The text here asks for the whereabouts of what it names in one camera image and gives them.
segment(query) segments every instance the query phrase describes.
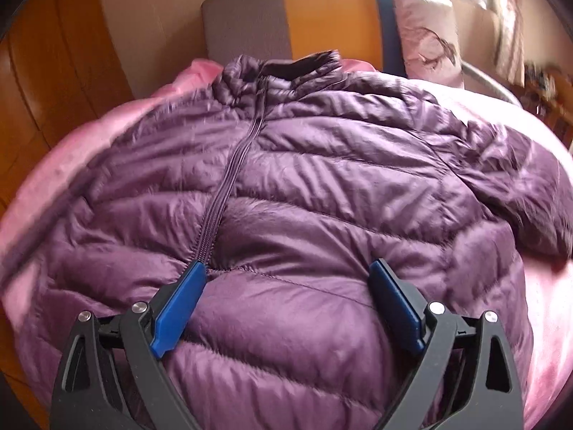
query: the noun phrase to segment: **pillow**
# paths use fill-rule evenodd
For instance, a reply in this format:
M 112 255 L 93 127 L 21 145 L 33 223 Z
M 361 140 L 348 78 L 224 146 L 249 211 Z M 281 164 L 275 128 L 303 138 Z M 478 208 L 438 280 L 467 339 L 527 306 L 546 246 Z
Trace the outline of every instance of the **pillow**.
M 450 0 L 394 0 L 406 74 L 463 89 L 456 18 Z

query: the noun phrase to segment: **jacket zipper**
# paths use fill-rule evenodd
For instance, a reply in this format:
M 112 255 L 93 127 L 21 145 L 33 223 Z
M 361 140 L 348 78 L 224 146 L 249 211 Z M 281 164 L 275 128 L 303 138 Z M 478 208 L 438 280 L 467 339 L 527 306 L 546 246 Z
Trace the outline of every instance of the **jacket zipper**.
M 259 82 L 257 82 L 257 87 L 258 89 L 255 102 L 254 119 L 251 123 L 249 133 L 239 141 L 235 147 L 235 150 L 233 150 L 231 158 L 227 162 L 227 168 L 225 169 L 223 179 L 219 184 L 213 199 L 211 200 L 203 220 L 203 225 L 199 234 L 199 241 L 197 242 L 197 250 L 195 253 L 195 259 L 203 264 L 206 264 L 210 258 L 211 247 L 215 242 L 215 236 L 217 235 L 217 230 L 219 229 L 219 224 L 221 223 L 221 218 L 223 217 L 225 204 L 227 202 L 228 196 L 231 194 L 231 189 L 235 183 L 237 175 L 239 174 L 239 170 L 241 169 L 247 152 L 249 151 L 249 147 L 263 127 L 263 121 L 265 119 L 265 96 L 267 87 L 266 78 L 259 80 Z

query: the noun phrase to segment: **puffer jacket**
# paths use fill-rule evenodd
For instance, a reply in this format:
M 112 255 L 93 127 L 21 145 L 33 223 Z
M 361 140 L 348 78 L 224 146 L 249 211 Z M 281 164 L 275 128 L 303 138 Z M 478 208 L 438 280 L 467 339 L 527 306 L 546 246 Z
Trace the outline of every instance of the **puffer jacket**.
M 45 402 L 80 311 L 123 312 L 200 260 L 209 282 L 164 364 L 202 428 L 363 430 L 411 366 L 369 264 L 456 313 L 497 312 L 526 392 L 516 242 L 569 257 L 571 215 L 557 160 L 514 130 L 466 125 L 401 78 L 345 74 L 336 52 L 240 57 L 93 159 L 1 276 L 35 251 L 17 347 Z

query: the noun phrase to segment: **pink blanket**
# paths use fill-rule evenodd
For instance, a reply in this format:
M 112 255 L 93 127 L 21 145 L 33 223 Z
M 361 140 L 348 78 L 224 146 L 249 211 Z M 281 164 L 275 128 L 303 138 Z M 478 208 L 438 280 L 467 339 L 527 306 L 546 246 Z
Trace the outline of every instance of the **pink blanket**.
M 345 60 L 346 71 L 374 71 L 365 62 Z M 176 80 L 151 98 L 121 105 L 98 121 L 87 123 L 68 135 L 34 169 L 19 189 L 0 221 L 0 261 L 10 244 L 19 238 L 67 186 L 76 171 L 108 147 L 115 137 L 143 114 L 170 97 L 204 87 L 222 70 L 208 60 L 195 60 Z M 433 93 L 441 105 L 464 122 L 482 120 L 510 126 L 551 150 L 573 182 L 573 159 L 553 133 L 539 120 L 513 105 L 467 90 L 415 81 Z M 522 254 L 525 265 L 529 320 L 534 331 L 534 350 L 529 370 L 529 394 L 525 402 L 525 428 L 539 421 L 557 398 L 573 370 L 573 263 L 551 267 L 547 262 Z M 10 283 L 2 296 L 6 314 L 15 330 L 21 325 L 35 286 L 34 258 Z

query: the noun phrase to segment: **blue stripe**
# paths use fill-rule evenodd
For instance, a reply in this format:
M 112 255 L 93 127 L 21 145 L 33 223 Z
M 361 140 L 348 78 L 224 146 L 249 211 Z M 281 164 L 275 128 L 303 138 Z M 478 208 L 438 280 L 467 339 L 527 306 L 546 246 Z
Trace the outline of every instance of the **blue stripe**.
M 205 266 L 201 262 L 191 263 L 174 284 L 176 283 L 179 285 L 155 320 L 155 332 L 150 348 L 157 359 L 177 345 L 207 284 Z
M 393 0 L 376 0 L 378 14 L 380 16 L 380 30 L 382 31 L 382 60 L 383 71 L 400 77 L 406 75 L 404 56 L 402 54 L 402 42 L 396 24 Z

